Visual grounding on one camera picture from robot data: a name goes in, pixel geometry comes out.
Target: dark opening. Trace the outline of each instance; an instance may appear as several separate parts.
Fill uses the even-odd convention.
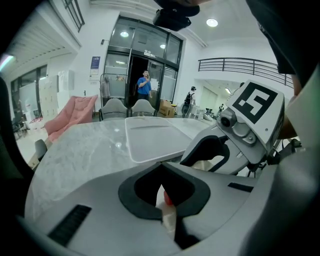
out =
[[[212,160],[216,156],[222,156],[223,159],[209,170],[209,172],[215,172],[224,165],[230,157],[229,148],[225,144],[227,140],[227,136],[217,137],[215,135],[202,138],[180,164],[191,167],[197,161]]]
[[[197,215],[208,202],[210,189],[202,180],[167,163],[157,163],[127,178],[119,187],[119,199],[136,217],[162,221],[162,211],[156,208],[161,185],[176,207],[174,241],[182,249],[196,244],[200,240],[188,233],[183,218]]]
[[[138,100],[137,82],[139,78],[143,77],[144,70],[148,69],[148,62],[147,59],[132,56],[127,108],[131,108]]]

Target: white tray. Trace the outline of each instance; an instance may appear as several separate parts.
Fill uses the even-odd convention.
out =
[[[138,164],[182,156],[192,140],[162,117],[128,117],[125,133],[130,158]]]

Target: camera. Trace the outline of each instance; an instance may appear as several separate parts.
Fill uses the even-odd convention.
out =
[[[200,12],[199,6],[186,7],[176,2],[154,0],[163,9],[157,10],[153,24],[172,31],[179,31],[191,25],[188,17]]]

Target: gray chair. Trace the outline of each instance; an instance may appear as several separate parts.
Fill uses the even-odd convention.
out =
[[[152,116],[157,115],[157,111],[151,106],[150,102],[146,99],[139,99],[131,108],[131,116],[138,116],[142,113],[142,116]]]
[[[41,162],[42,158],[44,158],[48,149],[45,142],[42,139],[37,140],[34,143],[36,158],[38,158],[39,162]]]
[[[104,107],[99,109],[99,120],[124,119],[129,116],[128,109],[120,99],[112,98],[107,101]]]

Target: pink chair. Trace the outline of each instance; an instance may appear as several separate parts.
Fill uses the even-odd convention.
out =
[[[45,123],[49,140],[55,141],[69,127],[76,124],[92,122],[92,112],[98,95],[92,97],[72,96],[61,112],[52,120]]]

